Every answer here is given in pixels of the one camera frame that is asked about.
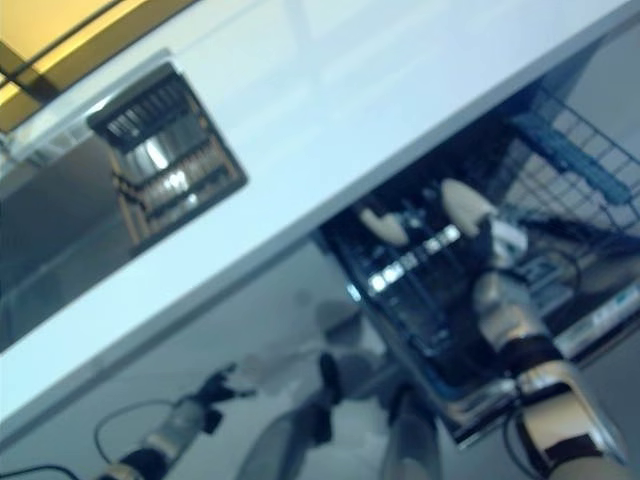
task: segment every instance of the dishwasher door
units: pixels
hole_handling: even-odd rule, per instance
[[[558,348],[584,363],[635,327],[640,161],[536,83],[323,227],[355,298],[464,445],[518,393],[477,326],[485,266],[443,208],[447,178],[527,232],[515,274]]]

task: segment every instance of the dishwasher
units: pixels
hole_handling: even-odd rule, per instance
[[[391,383],[384,368],[382,380],[371,374],[378,393],[387,391],[392,417],[403,415],[397,395],[407,385],[460,447],[508,426],[515,415],[536,473],[524,471],[535,478],[577,478],[558,465],[598,456],[594,452],[626,455],[616,427],[573,365],[593,362],[637,328],[640,161],[548,83],[528,85],[417,158],[327,221],[314,238],[386,343],[387,361],[404,372],[395,371]],[[337,377],[354,375],[331,365],[320,357],[329,390]],[[359,382],[368,379],[366,370],[356,371]],[[217,385],[230,372],[208,382]],[[213,388],[207,385],[202,388]],[[336,388],[342,395],[351,387]],[[276,420],[237,478],[294,478],[306,449],[331,438],[331,407],[323,402],[334,394],[325,391],[307,400],[311,410],[303,404]],[[545,434],[536,437],[536,428],[548,416],[575,416],[562,403],[567,401],[580,405],[580,415],[586,412],[593,425],[584,435],[540,447],[536,442]],[[398,458],[385,458],[383,478],[438,477],[438,467],[423,465],[426,473],[418,473],[403,463],[415,460],[412,455],[428,457],[433,441],[412,428],[397,440],[397,451],[387,453]],[[154,438],[147,446],[158,442]],[[585,439],[596,440],[585,447]],[[113,468],[101,478],[119,478],[121,465]],[[604,472],[597,475],[617,474]]]

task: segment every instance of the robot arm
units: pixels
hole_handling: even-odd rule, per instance
[[[474,304],[483,336],[521,392],[517,429],[535,469],[558,480],[631,478],[617,429],[553,344],[527,286],[490,271],[476,283]]]

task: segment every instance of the dishwasher rack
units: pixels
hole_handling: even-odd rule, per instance
[[[475,325],[469,298],[482,266],[443,211],[445,178],[482,192],[526,228],[530,251],[518,272],[558,333],[554,315],[566,316],[586,268],[640,252],[640,162],[557,97],[531,87],[368,195],[400,219],[408,246],[381,241],[359,222],[356,207],[323,227],[352,294],[463,444],[495,422],[516,392]]]

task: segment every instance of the metal wire basket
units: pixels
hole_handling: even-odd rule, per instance
[[[408,246],[376,238],[354,209],[323,229],[357,295],[452,401],[495,378],[496,362],[468,301],[480,265],[441,207],[444,178],[469,184],[527,229],[530,255],[518,273],[549,311],[576,294],[580,262],[640,252],[640,162],[550,93],[525,98],[526,108],[507,102],[372,192],[410,231]]]

